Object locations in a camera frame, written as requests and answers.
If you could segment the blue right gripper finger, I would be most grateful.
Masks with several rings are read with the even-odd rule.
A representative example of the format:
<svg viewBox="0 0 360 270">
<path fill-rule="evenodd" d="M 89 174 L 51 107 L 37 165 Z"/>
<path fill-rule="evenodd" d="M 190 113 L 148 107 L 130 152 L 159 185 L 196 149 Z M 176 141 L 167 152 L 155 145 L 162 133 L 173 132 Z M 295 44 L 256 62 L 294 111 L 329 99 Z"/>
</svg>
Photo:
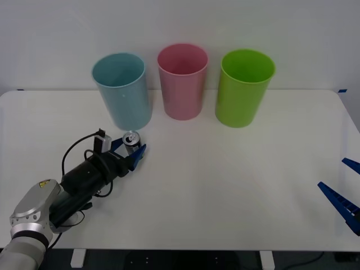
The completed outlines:
<svg viewBox="0 0 360 270">
<path fill-rule="evenodd" d="M 343 158 L 343 160 L 341 162 L 344 163 L 346 166 L 350 167 L 351 169 L 353 169 L 356 173 L 360 174 L 360 163 L 359 162 L 356 162 L 356 161 L 348 159 L 348 158 Z"/>
<path fill-rule="evenodd" d="M 323 182 L 317 185 L 333 207 L 339 212 L 348 227 L 359 236 L 359 207 L 331 189 Z"/>
</svg>

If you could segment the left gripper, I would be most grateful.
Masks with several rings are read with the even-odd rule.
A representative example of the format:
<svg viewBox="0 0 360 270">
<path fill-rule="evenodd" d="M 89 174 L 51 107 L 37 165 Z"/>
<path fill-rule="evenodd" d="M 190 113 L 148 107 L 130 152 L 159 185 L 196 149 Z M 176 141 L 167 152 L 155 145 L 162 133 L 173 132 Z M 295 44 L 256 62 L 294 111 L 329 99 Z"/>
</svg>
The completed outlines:
<svg viewBox="0 0 360 270">
<path fill-rule="evenodd" d="M 130 171 L 134 171 L 144 157 L 147 145 L 144 144 L 134 150 L 129 156 L 123 157 L 116 150 L 123 144 L 123 139 L 118 138 L 111 142 L 110 152 L 97 155 L 98 176 L 102 180 L 114 180 L 116 177 L 124 177 Z"/>
</svg>

